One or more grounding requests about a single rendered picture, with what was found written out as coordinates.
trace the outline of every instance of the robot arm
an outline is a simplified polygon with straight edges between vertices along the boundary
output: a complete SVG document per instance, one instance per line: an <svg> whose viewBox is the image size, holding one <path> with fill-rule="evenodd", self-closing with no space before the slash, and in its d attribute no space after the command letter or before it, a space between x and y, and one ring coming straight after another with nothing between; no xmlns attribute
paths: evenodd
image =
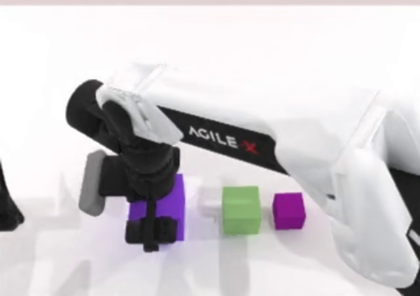
<svg viewBox="0 0 420 296"><path fill-rule="evenodd" d="M292 176L331 217L348 266L404 295L419 293L420 98L299 85L256 92L139 64L95 97L99 107L124 107L138 137L181 140Z"/></svg>

